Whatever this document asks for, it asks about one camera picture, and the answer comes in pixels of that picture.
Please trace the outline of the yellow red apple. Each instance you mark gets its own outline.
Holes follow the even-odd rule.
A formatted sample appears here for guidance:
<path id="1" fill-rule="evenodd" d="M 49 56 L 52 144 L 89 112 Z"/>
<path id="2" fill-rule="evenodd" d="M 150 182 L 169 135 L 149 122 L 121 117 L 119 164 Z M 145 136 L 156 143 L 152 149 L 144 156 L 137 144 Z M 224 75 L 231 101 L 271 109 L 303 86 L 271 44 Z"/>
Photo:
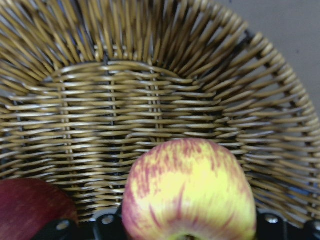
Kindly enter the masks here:
<path id="1" fill-rule="evenodd" d="M 236 157 L 211 140 L 184 138 L 132 165 L 122 222 L 132 240 L 253 240 L 257 212 Z"/>

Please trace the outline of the brown wicker basket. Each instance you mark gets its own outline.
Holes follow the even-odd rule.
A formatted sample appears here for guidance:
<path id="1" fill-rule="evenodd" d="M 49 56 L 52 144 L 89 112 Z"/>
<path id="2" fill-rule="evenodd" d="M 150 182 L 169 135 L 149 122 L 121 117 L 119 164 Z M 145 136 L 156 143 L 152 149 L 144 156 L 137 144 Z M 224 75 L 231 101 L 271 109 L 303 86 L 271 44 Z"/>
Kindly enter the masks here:
<path id="1" fill-rule="evenodd" d="M 273 44 L 213 0 L 3 0 L 0 177 L 68 192 L 81 222 L 118 207 L 162 142 L 213 140 L 256 205 L 320 217 L 320 122 Z"/>

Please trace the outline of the dark red apple in basket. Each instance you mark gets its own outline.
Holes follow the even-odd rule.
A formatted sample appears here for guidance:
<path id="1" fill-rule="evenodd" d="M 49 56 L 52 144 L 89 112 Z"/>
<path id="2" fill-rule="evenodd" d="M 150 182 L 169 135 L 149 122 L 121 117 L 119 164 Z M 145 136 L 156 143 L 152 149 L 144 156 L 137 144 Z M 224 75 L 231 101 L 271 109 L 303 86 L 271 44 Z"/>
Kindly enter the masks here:
<path id="1" fill-rule="evenodd" d="M 0 181 L 0 238 L 30 240 L 48 223 L 79 223 L 74 201 L 55 185 L 36 178 Z"/>

